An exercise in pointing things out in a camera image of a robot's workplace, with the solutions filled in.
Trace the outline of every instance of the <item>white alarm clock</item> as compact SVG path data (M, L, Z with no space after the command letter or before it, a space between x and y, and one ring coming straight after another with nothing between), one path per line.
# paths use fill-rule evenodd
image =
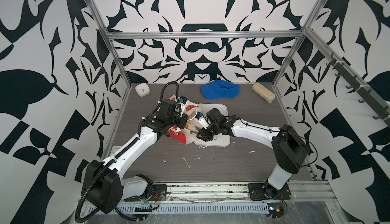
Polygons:
M148 95L150 93L149 86L146 83L142 83L135 86L135 91L141 97L144 97L145 95Z

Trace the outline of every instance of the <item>black motor joint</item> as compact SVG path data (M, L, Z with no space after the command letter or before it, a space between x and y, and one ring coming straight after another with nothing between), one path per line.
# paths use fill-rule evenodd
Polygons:
M218 109L213 108L206 113L209 121L207 129L203 128L199 131L197 138L203 141L210 141L217 134L234 136L232 132L233 124L239 120L237 116L229 116L226 118Z
M183 129L187 124L188 115L183 113L180 116L181 110L177 110L180 106L174 100L165 99L161 101L160 110L157 112L156 118L150 117L142 125L151 128L153 132L157 133L157 140L166 134L172 126Z

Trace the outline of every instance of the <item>black and white floral pattern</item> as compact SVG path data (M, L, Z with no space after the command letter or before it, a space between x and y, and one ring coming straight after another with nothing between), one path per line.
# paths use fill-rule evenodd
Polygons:
M271 82L294 38L115 40L132 82Z
M328 0L314 31L389 101L389 0ZM390 221L390 128L305 39L278 88L350 221ZM311 152L310 159L315 159Z
M110 32L300 30L316 0L95 0ZM116 40L132 82L271 82L293 38Z
M95 0L112 32L185 31L188 24L236 30L291 30L306 21L316 0Z
M0 0L1 223L61 223L126 84L84 0Z

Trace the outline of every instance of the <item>black mounting plate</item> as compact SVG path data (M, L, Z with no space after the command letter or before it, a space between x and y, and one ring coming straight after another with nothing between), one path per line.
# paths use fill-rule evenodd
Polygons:
M261 201L269 199L269 197L266 195L265 188L263 188L264 183L249 183L248 189L249 189L249 197L253 201ZM282 189L280 189L280 192L277 196L274 197L274 199L290 199L290 188L288 184L285 184Z
M161 196L166 196L167 194L167 185L166 184L153 184L152 185L152 192L158 193L158 196L156 200L158 200ZM152 193L151 198L149 199L150 201L154 201L156 194ZM130 201L140 201L138 196L133 196L125 199L124 201L130 202Z

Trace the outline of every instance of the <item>gray wooden table surface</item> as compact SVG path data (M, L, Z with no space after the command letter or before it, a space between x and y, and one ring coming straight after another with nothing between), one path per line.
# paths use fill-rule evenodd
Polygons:
M273 91L270 84L263 85ZM252 123L278 127L286 124L277 99L269 104L251 86L240 84L240 93L232 99L208 100L202 95L200 84L180 84L179 96L183 95L194 103L224 104L229 115L239 115ZM149 87L151 92L145 97L138 96L134 88L130 92L114 146L122 146L132 138L141 118L157 106L163 84L149 84ZM175 94L175 89L175 85L168 86L164 98ZM185 145L163 136L133 163L125 178L141 173L155 182L264 181L275 164L272 149L249 139L231 137L227 147L200 148L195 143ZM311 179L306 167L291 178Z

